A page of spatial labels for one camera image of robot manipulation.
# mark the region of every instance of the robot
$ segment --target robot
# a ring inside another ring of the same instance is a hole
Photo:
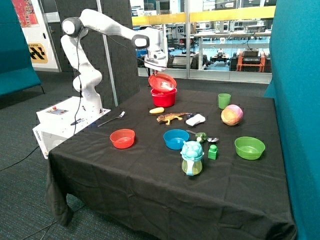
[[[226,39],[224,37],[220,37],[220,44],[225,44],[226,43]],[[210,57],[210,62],[214,63],[214,62],[224,62],[225,64],[227,63],[227,61],[230,60],[230,56],[227,53],[224,53],[224,49],[223,48],[219,48],[217,50],[217,54]]]
[[[73,80],[73,87],[81,93],[82,104],[87,113],[99,115],[103,111],[100,95],[96,92],[97,86],[102,80],[102,74],[89,62],[80,40],[89,30],[96,31],[107,36],[121,36],[131,40],[136,49],[147,49],[144,58],[146,68],[152,69],[152,74],[157,74],[166,69],[167,58],[161,51],[161,35],[156,28],[147,27],[134,31],[117,23],[110,17],[85,9],[80,17],[69,17],[62,22],[62,29],[66,33],[61,38],[61,45],[71,66],[79,71],[79,75]]]

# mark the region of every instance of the sign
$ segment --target sign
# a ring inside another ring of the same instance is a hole
[[[30,43],[28,44],[31,62],[33,64],[46,64],[48,63],[48,58],[46,55],[45,48],[40,43]]]
[[[185,32],[185,27],[184,26],[178,26],[177,27],[178,33],[184,33]]]
[[[21,28],[39,27],[31,0],[12,0],[16,15],[18,16]]]

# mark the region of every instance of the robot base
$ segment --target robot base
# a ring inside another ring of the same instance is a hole
[[[36,113],[40,124],[32,130],[45,159],[48,159],[50,150],[111,111],[103,109],[103,112],[93,114],[87,112],[81,104],[78,110],[79,103],[80,97],[73,96]],[[76,120],[79,120],[77,124],[73,124],[75,115]]]

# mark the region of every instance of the metal spoon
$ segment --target metal spoon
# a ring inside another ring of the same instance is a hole
[[[110,120],[108,120],[108,121],[105,121],[104,123],[101,123],[101,124],[99,124],[98,125],[98,127],[100,127],[100,126],[102,126],[102,125],[104,125],[104,124],[106,124],[106,123],[108,123],[108,122],[110,122],[110,121],[112,121],[112,120],[114,120],[114,119],[120,119],[120,118],[122,118],[124,115],[125,115],[125,111],[123,111],[119,116],[117,116],[117,117],[115,117],[115,118],[112,118],[112,119],[110,119]]]
[[[196,132],[194,131],[190,131],[190,130],[186,130],[188,133],[191,133],[191,134],[197,134]],[[216,137],[207,137],[206,140],[210,143],[215,143],[215,142],[218,142],[219,141],[219,138],[216,138]]]

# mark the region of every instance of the toy lizard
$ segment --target toy lizard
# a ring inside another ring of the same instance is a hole
[[[187,115],[187,114],[188,114],[188,112],[169,113],[169,114],[166,114],[166,115],[158,116],[156,120],[158,122],[160,122],[160,121],[167,122],[165,125],[170,125],[170,121],[172,121],[173,119],[178,119],[179,121],[181,121],[182,117],[179,117],[179,116]]]

